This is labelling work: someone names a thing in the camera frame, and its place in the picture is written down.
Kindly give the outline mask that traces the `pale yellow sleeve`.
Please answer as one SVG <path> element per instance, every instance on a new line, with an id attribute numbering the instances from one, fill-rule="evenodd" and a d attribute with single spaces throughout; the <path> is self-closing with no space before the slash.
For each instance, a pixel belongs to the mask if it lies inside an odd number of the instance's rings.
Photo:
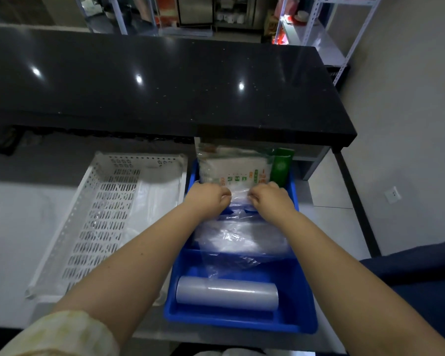
<path id="1" fill-rule="evenodd" d="M 83 311 L 46 315 L 21 331 L 0 356 L 119 356 L 110 330 Z"/>

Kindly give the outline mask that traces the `clear plastic bag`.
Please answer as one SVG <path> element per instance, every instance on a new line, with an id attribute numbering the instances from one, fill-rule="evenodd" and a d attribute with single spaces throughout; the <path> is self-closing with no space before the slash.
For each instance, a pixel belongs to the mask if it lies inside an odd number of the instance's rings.
<path id="1" fill-rule="evenodd" d="M 248 198 L 249 187 L 231 189 L 230 205 L 196 227 L 193 244 L 211 279 L 272 261 L 295 257 L 287 239 L 265 221 Z"/>

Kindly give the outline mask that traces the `person's right hand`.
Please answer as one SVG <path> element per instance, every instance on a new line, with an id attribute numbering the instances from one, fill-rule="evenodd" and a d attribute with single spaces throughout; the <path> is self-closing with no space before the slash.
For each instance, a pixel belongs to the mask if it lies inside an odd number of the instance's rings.
<path id="1" fill-rule="evenodd" d="M 297 212 L 287 191 L 274 182 L 258 184 L 254 187 L 267 187 L 267 209 L 261 215 L 265 221 L 281 226 Z"/>

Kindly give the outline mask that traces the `green packet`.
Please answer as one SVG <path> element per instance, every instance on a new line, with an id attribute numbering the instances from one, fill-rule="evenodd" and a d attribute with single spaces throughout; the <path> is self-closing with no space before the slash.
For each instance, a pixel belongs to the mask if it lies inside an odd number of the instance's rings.
<path id="1" fill-rule="evenodd" d="M 273 164 L 270 173 L 270 181 L 276 183 L 279 187 L 284 187 L 288 179 L 295 150 L 277 148 L 273 149 L 272 154 Z"/>

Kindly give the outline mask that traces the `white perforated plastic basket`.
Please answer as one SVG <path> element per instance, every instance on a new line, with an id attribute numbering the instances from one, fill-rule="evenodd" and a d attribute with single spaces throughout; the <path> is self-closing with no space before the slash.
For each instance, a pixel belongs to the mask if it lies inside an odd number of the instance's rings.
<path id="1" fill-rule="evenodd" d="M 55 303 L 119 250 L 139 181 L 178 178 L 178 205 L 186 190 L 184 154 L 96 152 L 25 291 L 25 298 Z"/>

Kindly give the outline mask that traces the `clear plastic sheet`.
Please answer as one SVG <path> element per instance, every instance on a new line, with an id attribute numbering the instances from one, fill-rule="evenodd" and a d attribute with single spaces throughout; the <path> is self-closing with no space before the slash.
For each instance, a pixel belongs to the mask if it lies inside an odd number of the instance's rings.
<path id="1" fill-rule="evenodd" d="M 139 181 L 120 246 L 125 245 L 178 205 L 178 178 Z"/>

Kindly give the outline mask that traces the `white printed packet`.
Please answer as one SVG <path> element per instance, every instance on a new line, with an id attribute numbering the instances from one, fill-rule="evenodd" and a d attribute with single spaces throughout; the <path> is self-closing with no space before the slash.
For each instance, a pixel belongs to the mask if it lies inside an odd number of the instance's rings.
<path id="1" fill-rule="evenodd" d="M 270 147 L 195 143 L 200 182 L 249 188 L 267 183 L 275 159 Z"/>

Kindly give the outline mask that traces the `person's right forearm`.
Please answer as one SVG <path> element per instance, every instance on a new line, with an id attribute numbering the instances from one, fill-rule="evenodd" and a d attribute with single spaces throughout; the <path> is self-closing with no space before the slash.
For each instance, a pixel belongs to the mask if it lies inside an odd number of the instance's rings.
<path id="1" fill-rule="evenodd" d="M 445 356 L 445 339 L 307 217 L 285 212 L 277 226 L 350 356 Z"/>

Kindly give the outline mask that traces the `person's left forearm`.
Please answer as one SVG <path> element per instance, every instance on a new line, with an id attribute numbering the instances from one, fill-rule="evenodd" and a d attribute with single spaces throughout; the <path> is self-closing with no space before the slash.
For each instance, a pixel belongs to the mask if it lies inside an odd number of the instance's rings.
<path id="1" fill-rule="evenodd" d="M 157 299 L 184 243 L 203 220 L 186 202 L 102 261 L 53 308 L 83 311 L 103 323 L 122 347 Z"/>

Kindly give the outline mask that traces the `white metal shelving rack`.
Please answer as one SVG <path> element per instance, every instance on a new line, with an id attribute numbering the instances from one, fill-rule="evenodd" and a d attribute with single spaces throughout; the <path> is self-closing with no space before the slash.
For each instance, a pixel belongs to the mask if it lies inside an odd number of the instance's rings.
<path id="1" fill-rule="evenodd" d="M 300 17 L 295 13 L 291 15 L 287 13 L 289 10 L 289 2 L 294 1 L 295 0 L 278 1 L 274 14 L 277 20 L 277 28 L 272 38 L 272 44 L 311 46 L 316 48 L 332 78 L 333 85 L 337 86 L 338 83 L 342 83 L 347 76 L 345 69 L 348 67 L 350 58 L 381 0 L 313 0 L 311 11 L 307 17 Z M 342 53 L 319 20 L 319 15 L 324 5 L 349 5 L 369 8 L 364 23 L 347 54 Z"/>

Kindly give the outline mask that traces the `dark blue fabric seat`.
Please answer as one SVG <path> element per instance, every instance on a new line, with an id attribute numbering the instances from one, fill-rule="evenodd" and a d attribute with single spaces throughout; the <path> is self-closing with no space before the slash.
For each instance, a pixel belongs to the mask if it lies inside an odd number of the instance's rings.
<path id="1" fill-rule="evenodd" d="M 445 242 L 361 260 L 445 338 Z"/>

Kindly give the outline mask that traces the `blue plastic tray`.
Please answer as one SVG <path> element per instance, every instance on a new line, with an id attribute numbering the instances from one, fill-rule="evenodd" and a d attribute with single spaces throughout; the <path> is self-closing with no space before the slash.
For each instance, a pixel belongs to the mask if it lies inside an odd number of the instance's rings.
<path id="1" fill-rule="evenodd" d="M 196 227 L 171 273 L 164 314 L 169 321 L 271 332 L 314 334 L 314 297 L 282 233 L 247 198 L 253 176 L 218 182 L 232 193 L 216 219 Z"/>

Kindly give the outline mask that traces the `person's left hand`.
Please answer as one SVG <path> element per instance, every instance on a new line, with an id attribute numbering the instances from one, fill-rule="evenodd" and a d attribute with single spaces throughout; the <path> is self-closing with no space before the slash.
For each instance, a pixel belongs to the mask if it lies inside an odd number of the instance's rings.
<path id="1" fill-rule="evenodd" d="M 182 206 L 196 220 L 202 222 L 214 219 L 219 215 L 214 215 L 215 204 L 214 183 L 194 183 L 187 192 Z"/>

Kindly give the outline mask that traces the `roll of clear plastic bags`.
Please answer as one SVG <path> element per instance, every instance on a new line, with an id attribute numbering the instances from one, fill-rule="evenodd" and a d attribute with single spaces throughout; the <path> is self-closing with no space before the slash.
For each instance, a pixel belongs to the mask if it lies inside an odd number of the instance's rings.
<path id="1" fill-rule="evenodd" d="M 182 276 L 177 284 L 179 304 L 248 311 L 276 311 L 279 292 L 274 283 Z"/>

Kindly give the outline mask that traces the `black counter shelf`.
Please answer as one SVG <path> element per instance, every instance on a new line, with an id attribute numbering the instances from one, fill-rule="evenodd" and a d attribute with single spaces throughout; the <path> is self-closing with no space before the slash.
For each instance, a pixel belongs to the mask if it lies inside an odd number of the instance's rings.
<path id="1" fill-rule="evenodd" d="M 0 124 L 346 148 L 314 47 L 0 26 Z"/>

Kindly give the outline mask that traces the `white wall socket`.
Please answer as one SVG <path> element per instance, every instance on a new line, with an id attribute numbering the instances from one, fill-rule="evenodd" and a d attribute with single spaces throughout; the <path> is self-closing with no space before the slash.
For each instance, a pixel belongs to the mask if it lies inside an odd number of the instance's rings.
<path id="1" fill-rule="evenodd" d="M 396 186 L 384 191 L 384 196 L 389 204 L 397 203 L 402 199 L 402 196 L 400 195 Z"/>

